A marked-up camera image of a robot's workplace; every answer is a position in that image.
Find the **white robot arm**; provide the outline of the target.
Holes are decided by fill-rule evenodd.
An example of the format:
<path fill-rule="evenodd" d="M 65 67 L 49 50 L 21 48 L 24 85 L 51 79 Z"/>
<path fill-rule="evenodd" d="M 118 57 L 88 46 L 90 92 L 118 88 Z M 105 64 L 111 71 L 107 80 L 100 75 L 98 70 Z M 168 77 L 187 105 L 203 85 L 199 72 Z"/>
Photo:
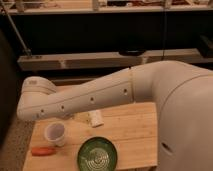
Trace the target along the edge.
<path fill-rule="evenodd" d="M 31 76 L 17 115 L 24 121 L 64 118 L 130 103 L 157 112 L 157 171 L 213 171 L 213 71 L 180 61 L 137 65 L 59 91 Z"/>

